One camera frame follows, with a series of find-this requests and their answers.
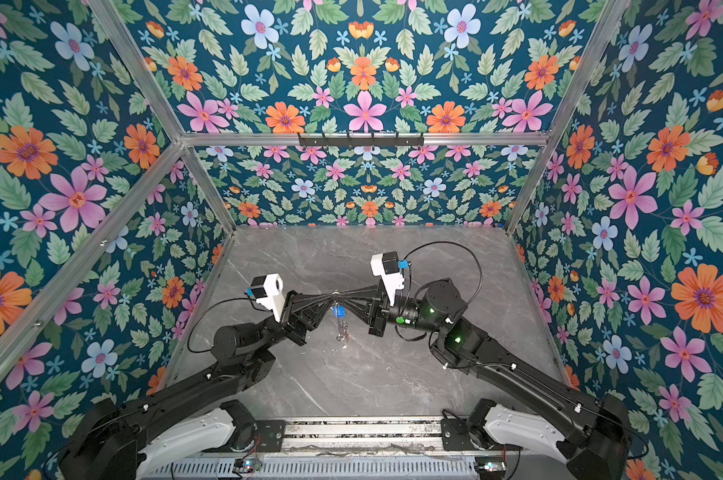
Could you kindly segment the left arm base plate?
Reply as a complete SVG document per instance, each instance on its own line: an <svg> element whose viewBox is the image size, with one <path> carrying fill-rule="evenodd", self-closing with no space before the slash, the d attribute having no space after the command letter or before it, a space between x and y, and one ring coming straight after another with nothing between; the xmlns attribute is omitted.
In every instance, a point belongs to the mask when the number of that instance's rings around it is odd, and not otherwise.
<svg viewBox="0 0 723 480"><path fill-rule="evenodd" d="M283 420L255 420L237 427L229 441L233 451L276 453L281 452L285 440L286 422Z"/></svg>

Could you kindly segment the silver keyring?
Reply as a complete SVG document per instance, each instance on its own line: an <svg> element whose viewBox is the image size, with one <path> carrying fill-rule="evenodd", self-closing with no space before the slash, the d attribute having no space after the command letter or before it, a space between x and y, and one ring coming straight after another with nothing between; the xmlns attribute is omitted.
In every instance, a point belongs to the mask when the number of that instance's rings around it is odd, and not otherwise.
<svg viewBox="0 0 723 480"><path fill-rule="evenodd" d="M343 306L338 300L335 300L334 305L335 304ZM343 320L337 320L335 318L336 324L337 324L336 340L338 342L340 342L343 346L347 346L347 344L349 342L348 324L346 321L346 316L347 316L347 314L346 314L346 309L345 309L345 318Z"/></svg>

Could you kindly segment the small circuit board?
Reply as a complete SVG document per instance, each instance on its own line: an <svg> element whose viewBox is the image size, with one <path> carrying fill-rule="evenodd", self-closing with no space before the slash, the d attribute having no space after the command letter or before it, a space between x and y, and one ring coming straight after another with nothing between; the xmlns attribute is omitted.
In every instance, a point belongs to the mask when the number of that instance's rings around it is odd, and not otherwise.
<svg viewBox="0 0 723 480"><path fill-rule="evenodd" d="M475 471L479 480L503 480L507 474L507 464L503 460L477 458Z"/></svg>
<svg viewBox="0 0 723 480"><path fill-rule="evenodd" d="M233 462L233 472L238 475L254 475L262 468L262 463L254 458L239 458Z"/></svg>

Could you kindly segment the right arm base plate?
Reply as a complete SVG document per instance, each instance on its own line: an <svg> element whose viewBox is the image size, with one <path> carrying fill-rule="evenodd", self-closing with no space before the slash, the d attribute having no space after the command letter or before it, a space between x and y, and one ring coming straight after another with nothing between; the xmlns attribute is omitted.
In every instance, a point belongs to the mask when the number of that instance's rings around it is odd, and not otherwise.
<svg viewBox="0 0 723 480"><path fill-rule="evenodd" d="M441 443L446 452L477 451L475 442L471 439L469 428L463 420L454 417L441 418Z"/></svg>

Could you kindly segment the aluminium front rail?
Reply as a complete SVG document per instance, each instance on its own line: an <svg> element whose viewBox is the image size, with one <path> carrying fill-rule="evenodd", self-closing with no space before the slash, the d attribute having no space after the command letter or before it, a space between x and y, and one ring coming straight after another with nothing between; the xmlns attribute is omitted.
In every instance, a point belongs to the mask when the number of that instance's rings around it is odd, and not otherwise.
<svg viewBox="0 0 723 480"><path fill-rule="evenodd" d="M297 417L286 422L281 453L289 451L373 451L391 448L415 452L446 452L441 443L441 416ZM477 451L513 447L553 458L565 456L559 443L565 438L541 416L497 405L477 419L463 420Z"/></svg>

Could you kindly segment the right small circuit board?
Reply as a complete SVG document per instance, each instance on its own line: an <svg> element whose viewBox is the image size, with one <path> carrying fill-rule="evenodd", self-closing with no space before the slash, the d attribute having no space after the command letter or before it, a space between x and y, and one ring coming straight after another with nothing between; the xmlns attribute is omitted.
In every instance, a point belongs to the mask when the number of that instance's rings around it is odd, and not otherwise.
<svg viewBox="0 0 723 480"><path fill-rule="evenodd" d="M507 474L507 464L503 460L477 458L475 471L479 480L503 480Z"/></svg>

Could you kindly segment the left small circuit board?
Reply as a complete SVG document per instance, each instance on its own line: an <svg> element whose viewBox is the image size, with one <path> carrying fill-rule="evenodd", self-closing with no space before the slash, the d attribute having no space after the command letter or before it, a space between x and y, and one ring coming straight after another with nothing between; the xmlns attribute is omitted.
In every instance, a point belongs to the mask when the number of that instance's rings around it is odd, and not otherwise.
<svg viewBox="0 0 723 480"><path fill-rule="evenodd" d="M254 475L262 468L262 463L254 458L239 458L233 462L233 472L238 475Z"/></svg>

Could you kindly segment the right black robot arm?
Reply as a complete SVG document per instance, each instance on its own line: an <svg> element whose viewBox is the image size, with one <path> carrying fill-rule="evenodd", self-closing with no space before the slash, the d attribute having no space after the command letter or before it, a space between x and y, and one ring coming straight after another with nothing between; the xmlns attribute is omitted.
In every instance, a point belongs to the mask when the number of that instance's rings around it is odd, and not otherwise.
<svg viewBox="0 0 723 480"><path fill-rule="evenodd" d="M518 358L499 340L465 318L469 304L450 279L435 280L419 294L389 296L385 286L334 292L371 334L391 324L435 336L431 354L446 370L475 376L521 402L518 412L481 400L467 420L473 440L509 445L565 464L577 479L619 479L631 450L629 414L615 396L603 399L567 386Z"/></svg>

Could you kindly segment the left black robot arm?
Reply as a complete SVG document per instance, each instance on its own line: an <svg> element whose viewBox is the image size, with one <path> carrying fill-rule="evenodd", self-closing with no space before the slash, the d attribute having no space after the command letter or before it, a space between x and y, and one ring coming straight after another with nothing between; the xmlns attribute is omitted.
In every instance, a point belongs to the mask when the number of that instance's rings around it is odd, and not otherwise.
<svg viewBox="0 0 723 480"><path fill-rule="evenodd" d="M177 384L118 404L106 398L84 414L69 442L59 449L58 469L65 479L137 478L147 462L143 451L160 434L189 420L204 408L251 388L263 380L275 357L270 348L290 339L305 342L307 321L321 321L319 307L330 307L338 294L289 292L285 312L258 323L217 329L211 348L213 364Z"/></svg>

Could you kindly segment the black hook rail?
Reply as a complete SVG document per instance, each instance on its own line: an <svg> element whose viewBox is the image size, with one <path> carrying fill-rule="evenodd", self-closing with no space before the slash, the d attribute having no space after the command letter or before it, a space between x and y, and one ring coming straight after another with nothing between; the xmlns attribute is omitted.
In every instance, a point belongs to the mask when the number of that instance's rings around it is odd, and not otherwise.
<svg viewBox="0 0 723 480"><path fill-rule="evenodd" d="M369 133L369 134L298 134L301 147L355 148L363 146L379 148L421 147L425 145L423 134Z"/></svg>

